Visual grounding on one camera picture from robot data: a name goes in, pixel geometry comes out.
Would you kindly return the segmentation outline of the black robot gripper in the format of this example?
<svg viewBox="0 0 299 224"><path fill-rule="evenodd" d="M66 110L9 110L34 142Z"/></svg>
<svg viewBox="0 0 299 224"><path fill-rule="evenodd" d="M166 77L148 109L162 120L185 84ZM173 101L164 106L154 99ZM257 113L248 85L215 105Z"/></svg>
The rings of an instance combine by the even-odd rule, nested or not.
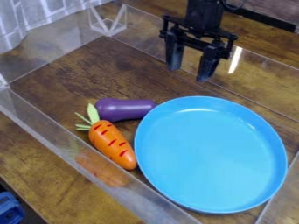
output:
<svg viewBox="0 0 299 224"><path fill-rule="evenodd" d="M196 81L205 81L215 73L220 58L231 55L237 36L220 29L223 12L231 9L225 0L188 0L184 17L162 15L158 37L165 43L168 70L178 70L184 47L203 50Z"/></svg>

